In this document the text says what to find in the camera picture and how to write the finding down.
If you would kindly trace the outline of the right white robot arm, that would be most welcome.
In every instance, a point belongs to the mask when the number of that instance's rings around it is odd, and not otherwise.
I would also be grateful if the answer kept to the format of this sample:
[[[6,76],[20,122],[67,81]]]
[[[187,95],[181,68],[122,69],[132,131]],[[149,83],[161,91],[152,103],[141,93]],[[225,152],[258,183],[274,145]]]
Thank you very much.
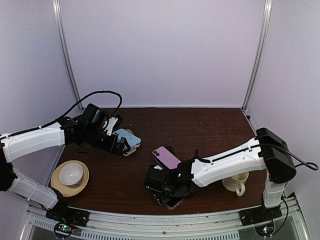
[[[190,160],[174,169],[151,165],[144,186],[169,198],[188,198],[199,188],[245,172],[267,170],[262,206],[256,210],[259,220],[268,220],[279,208],[287,183],[297,174],[285,140],[262,127],[256,136],[231,150],[201,158],[196,151]]]

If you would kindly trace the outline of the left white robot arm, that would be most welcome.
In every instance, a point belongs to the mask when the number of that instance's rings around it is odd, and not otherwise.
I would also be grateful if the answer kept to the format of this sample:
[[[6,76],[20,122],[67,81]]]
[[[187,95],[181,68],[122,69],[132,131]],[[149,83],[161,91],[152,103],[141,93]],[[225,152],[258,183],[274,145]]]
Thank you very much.
[[[122,120],[121,116],[108,116],[104,110],[90,103],[82,114],[74,118],[64,116],[48,126],[3,135],[0,140],[0,190],[37,202],[51,210],[61,222],[69,221],[72,211],[62,194],[23,175],[12,162],[34,152],[69,144],[88,144],[121,156],[131,149],[124,137],[113,134]]]

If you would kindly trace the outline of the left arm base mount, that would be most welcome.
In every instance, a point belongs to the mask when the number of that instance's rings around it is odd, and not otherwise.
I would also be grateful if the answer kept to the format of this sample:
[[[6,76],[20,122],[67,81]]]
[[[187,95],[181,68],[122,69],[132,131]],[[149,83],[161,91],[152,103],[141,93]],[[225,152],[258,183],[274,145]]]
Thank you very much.
[[[56,221],[53,233],[60,239],[66,239],[81,233],[81,228],[86,227],[90,213],[85,210],[68,208],[66,214],[58,215],[52,209],[46,209],[46,218]]]

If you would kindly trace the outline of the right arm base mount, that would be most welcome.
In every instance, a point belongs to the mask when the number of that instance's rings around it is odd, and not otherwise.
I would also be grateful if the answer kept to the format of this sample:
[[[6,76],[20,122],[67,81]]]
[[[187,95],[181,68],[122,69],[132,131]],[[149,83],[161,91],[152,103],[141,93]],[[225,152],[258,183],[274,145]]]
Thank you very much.
[[[242,226],[253,225],[255,233],[260,237],[271,237],[276,232],[274,219],[282,216],[281,210],[263,210],[261,207],[241,210],[239,217]]]

